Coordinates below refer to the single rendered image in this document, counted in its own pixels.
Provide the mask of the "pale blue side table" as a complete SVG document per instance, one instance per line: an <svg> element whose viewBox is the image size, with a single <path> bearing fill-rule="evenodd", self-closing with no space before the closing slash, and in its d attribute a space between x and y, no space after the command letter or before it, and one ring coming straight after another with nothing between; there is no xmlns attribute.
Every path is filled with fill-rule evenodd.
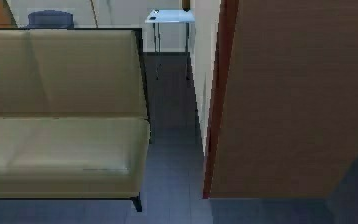
<svg viewBox="0 0 358 224"><path fill-rule="evenodd" d="M153 15L153 10L159 10L157 15ZM161 53L161 24L184 24L185 25L185 78L190 80L190 52L189 52L189 38L190 25L195 22L193 13L190 10L183 9L153 9L145 19L146 24L151 24L153 28L153 42L154 55L158 56Z"/></svg>

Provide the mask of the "brown wooden door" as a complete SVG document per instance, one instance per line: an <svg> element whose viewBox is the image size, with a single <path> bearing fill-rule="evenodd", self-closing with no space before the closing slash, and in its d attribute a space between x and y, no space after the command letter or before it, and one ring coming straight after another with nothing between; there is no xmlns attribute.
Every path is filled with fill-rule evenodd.
<svg viewBox="0 0 358 224"><path fill-rule="evenodd" d="M325 198L358 156L358 0L221 0L203 195Z"/></svg>

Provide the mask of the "olive green sofa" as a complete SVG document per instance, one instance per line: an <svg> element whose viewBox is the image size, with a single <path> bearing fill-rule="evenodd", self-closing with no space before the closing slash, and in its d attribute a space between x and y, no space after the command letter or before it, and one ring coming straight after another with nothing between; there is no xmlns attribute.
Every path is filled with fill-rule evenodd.
<svg viewBox="0 0 358 224"><path fill-rule="evenodd" d="M0 200L130 200L151 141L139 28L0 28Z"/></svg>

